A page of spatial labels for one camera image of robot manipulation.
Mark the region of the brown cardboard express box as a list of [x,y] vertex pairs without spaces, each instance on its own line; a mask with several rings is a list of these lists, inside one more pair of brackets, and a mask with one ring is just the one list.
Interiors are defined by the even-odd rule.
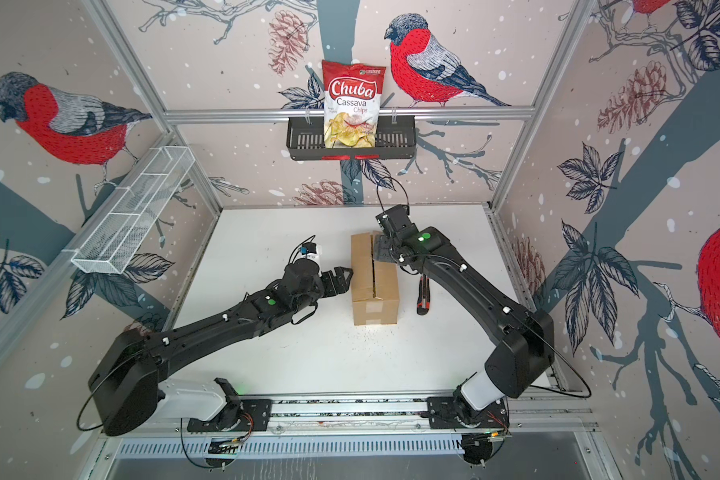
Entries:
[[397,266],[374,257],[380,232],[351,236],[351,297],[355,326],[395,325],[400,305]]

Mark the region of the red black utility knife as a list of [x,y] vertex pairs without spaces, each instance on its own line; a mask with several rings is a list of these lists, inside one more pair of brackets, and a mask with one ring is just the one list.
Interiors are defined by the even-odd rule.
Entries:
[[424,316],[429,313],[431,304],[430,279],[427,275],[421,274],[418,284],[418,297],[416,313]]

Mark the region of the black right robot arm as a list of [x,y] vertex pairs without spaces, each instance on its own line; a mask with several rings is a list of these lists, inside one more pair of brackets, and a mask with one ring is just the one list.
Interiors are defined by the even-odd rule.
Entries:
[[422,273],[445,289],[486,332],[494,350],[454,391],[457,418],[471,423],[503,397],[518,398],[554,361],[549,314],[515,302],[471,266],[443,233],[417,228],[410,208],[395,205],[376,216],[388,250],[399,265]]

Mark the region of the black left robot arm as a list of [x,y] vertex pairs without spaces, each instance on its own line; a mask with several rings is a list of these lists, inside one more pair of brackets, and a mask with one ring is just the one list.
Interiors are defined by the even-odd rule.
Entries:
[[167,398],[160,382],[229,345],[297,325],[298,312],[346,293],[352,277],[348,267],[322,272],[317,262],[301,258],[286,265],[282,278],[220,313],[162,333],[119,334],[88,381],[104,433],[135,430]]

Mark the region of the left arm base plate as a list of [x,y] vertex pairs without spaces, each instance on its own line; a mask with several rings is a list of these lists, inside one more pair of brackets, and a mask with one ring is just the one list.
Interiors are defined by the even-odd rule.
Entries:
[[186,430],[190,433],[266,431],[272,406],[271,399],[242,399],[228,404],[210,420],[190,419]]

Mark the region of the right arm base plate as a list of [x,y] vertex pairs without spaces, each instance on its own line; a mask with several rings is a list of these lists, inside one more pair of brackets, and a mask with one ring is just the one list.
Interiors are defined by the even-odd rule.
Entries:
[[491,402],[482,410],[473,409],[465,400],[451,397],[428,397],[421,416],[434,430],[445,429],[509,429],[509,409],[505,398]]

